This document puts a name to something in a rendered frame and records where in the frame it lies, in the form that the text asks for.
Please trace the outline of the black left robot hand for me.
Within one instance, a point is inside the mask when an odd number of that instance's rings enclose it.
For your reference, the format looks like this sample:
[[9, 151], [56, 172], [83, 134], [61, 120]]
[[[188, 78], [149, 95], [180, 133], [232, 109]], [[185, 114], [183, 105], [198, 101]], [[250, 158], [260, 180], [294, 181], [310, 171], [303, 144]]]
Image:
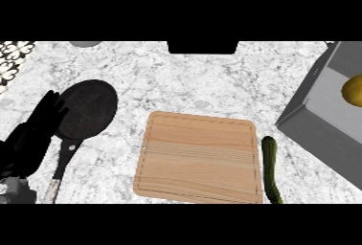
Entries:
[[43, 96], [31, 116], [22, 122], [8, 139], [0, 141], [0, 179], [28, 177], [43, 162], [50, 138], [70, 109], [52, 90]]

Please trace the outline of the wooden cutting board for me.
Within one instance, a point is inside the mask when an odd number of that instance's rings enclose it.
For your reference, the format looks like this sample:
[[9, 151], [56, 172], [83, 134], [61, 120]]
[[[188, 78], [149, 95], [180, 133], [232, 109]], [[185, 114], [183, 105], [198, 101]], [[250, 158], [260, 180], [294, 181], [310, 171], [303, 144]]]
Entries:
[[133, 190], [143, 196], [185, 202], [260, 203], [253, 122], [152, 112]]

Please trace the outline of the grey box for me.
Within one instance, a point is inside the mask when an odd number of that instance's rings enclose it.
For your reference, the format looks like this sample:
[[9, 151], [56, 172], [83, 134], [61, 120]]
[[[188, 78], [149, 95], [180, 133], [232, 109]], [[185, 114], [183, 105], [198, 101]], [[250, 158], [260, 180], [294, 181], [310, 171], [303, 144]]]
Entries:
[[362, 107], [343, 86], [362, 75], [362, 41], [336, 41], [313, 63], [276, 127], [362, 190]]

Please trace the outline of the yellow lemon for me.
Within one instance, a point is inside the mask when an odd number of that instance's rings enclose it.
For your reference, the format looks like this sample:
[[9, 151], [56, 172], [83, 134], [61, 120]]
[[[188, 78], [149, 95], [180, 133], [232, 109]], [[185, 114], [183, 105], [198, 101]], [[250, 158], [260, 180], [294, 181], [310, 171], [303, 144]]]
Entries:
[[362, 75], [347, 80], [343, 86], [343, 98], [349, 104], [362, 107]]

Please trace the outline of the black frying pan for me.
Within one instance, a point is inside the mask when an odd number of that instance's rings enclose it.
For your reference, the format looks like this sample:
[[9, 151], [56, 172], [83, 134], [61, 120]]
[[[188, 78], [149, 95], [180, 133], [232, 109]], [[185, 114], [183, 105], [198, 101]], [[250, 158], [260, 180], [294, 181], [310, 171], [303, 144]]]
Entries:
[[61, 94], [70, 112], [55, 136], [61, 139], [56, 170], [52, 175], [43, 203], [53, 204], [61, 187], [65, 168], [83, 141], [95, 137], [109, 126], [117, 111], [117, 92], [111, 84], [99, 79], [75, 83]]

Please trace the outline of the black white patterned tile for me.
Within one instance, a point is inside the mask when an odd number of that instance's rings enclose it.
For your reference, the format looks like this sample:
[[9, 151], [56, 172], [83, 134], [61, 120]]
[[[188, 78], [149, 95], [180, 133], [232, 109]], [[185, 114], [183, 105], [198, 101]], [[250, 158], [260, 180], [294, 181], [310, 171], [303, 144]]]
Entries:
[[9, 89], [9, 83], [34, 48], [34, 41], [0, 41], [0, 95]]

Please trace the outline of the grey round object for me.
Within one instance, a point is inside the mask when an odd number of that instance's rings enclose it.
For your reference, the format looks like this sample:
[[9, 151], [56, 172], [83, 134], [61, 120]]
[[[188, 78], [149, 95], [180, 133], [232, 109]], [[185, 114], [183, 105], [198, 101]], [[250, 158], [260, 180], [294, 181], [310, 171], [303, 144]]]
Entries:
[[95, 47], [102, 41], [70, 41], [70, 43], [78, 48]]

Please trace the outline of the black rectangular object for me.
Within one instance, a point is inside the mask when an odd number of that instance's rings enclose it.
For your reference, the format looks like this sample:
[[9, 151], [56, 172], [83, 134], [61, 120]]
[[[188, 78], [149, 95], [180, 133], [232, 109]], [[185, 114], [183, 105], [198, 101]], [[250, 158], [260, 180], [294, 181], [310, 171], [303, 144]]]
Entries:
[[169, 52], [183, 55], [234, 55], [237, 41], [169, 41]]

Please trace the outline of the green cucumber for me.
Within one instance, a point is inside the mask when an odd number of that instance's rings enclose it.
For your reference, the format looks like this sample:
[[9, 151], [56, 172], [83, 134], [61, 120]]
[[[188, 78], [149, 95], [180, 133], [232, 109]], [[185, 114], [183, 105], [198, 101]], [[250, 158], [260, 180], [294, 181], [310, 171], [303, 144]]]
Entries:
[[272, 204], [281, 204], [282, 199], [279, 196], [279, 189], [275, 180], [278, 143], [272, 136], [266, 136], [262, 140], [262, 153], [263, 153], [263, 182], [265, 182], [266, 195]]

